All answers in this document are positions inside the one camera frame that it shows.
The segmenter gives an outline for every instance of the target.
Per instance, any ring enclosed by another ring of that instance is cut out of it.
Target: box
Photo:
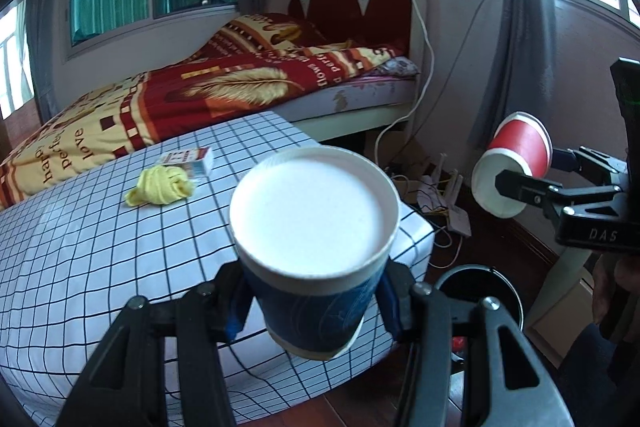
[[[209,147],[171,151],[160,156],[158,165],[182,167],[190,178],[209,178],[213,168],[213,153]]]

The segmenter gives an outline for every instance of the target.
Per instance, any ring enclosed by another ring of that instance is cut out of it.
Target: white tablecloth with black grid
[[[228,224],[242,175],[278,150],[316,142],[272,112],[204,128],[148,147],[40,192],[0,214],[0,373],[34,422],[53,425],[87,358],[127,300],[178,298],[236,258]],[[129,208],[123,195],[161,153],[209,146],[210,180],[186,201]],[[392,256],[423,277],[431,225],[404,206]],[[220,347],[239,423],[301,403],[363,372],[392,340],[373,301],[353,347],[312,362],[271,340],[256,302],[246,328]],[[166,400],[183,425],[176,346],[167,340]]]

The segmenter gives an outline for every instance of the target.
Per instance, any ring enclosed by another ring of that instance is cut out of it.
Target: paper cup
[[[352,152],[289,149],[255,166],[234,192],[230,223],[273,339],[312,360],[348,349],[399,221],[392,181]]]
[[[526,203],[501,196],[495,188],[495,177],[509,170],[544,178],[551,167],[552,152],[551,137],[542,122],[526,112],[513,113],[498,126],[489,149],[474,168],[474,198],[496,217],[517,216]]]

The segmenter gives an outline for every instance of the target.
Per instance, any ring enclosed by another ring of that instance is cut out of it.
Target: hand
[[[593,269],[593,281],[593,322],[600,324],[609,312],[616,284],[632,295],[640,295],[640,257],[620,258],[614,272],[611,273],[605,268],[604,256],[600,256]],[[636,307],[631,327],[624,340],[640,341],[640,305]]]

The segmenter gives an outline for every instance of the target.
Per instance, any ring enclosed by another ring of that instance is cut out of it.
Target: white liquid
[[[389,236],[380,197],[338,158],[294,158],[243,187],[234,233],[261,263],[308,276],[356,269]]]

